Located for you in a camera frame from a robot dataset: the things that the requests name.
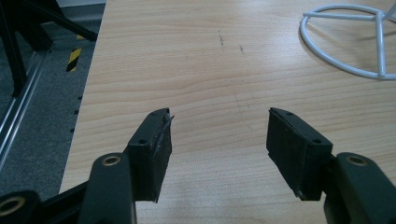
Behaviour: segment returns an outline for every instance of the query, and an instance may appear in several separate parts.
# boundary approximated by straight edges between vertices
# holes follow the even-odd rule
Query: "wooden table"
[[[176,116],[174,151],[159,203],[137,203],[139,223],[325,223],[323,200],[300,202],[267,156],[271,106],[328,137],[333,154],[373,159],[395,184],[396,82],[340,71],[299,36],[303,12],[341,2],[108,0],[62,191],[163,107]],[[334,57],[376,69],[374,24],[308,27]],[[385,30],[396,72],[396,25]]]

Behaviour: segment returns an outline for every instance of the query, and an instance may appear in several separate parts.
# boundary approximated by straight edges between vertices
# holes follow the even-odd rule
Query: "white wire frame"
[[[336,13],[322,13],[322,11],[334,10],[334,9],[347,9],[367,12],[371,15],[346,15],[346,14],[336,14]],[[394,21],[396,22],[396,17],[394,16],[396,12],[396,3],[390,8],[388,12],[383,12],[382,10],[359,6],[350,4],[338,4],[338,5],[328,5],[323,7],[317,7],[309,12],[304,13],[304,18],[300,24],[300,34],[305,42],[305,44],[314,52],[321,60],[338,67],[349,73],[377,79],[396,79],[395,73],[387,73],[387,62],[385,57],[385,44],[384,44],[384,31],[383,31],[383,21]],[[352,20],[352,21],[373,21],[375,22],[375,34],[376,34],[376,53],[377,53],[377,72],[362,70],[357,67],[351,66],[349,64],[340,62],[334,59],[332,56],[324,52],[322,49],[317,47],[312,39],[309,37],[306,31],[306,25],[309,18],[327,18],[327,19],[337,19],[337,20]]]

